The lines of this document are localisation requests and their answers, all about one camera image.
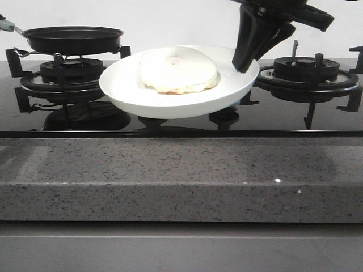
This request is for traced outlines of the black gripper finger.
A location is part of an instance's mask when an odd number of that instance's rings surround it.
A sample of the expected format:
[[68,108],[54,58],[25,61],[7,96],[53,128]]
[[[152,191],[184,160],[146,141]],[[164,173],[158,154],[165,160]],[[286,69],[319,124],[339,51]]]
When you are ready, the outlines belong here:
[[296,28],[290,22],[285,22],[282,23],[281,25],[274,27],[273,30],[270,32],[270,34],[267,36],[266,41],[264,41],[260,45],[254,59],[255,60],[261,59],[263,55],[265,55],[277,44],[281,43],[282,41],[292,36],[295,30]]
[[263,8],[256,3],[240,6],[240,26],[232,64],[236,70],[245,73],[253,60],[259,60],[266,53],[271,38],[272,22],[264,17]]

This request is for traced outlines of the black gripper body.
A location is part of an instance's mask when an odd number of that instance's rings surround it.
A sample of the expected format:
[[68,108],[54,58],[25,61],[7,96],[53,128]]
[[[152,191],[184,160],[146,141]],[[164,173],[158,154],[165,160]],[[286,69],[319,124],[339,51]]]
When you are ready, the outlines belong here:
[[299,22],[325,32],[334,17],[325,11],[310,6],[307,1],[237,1],[258,19],[274,23]]

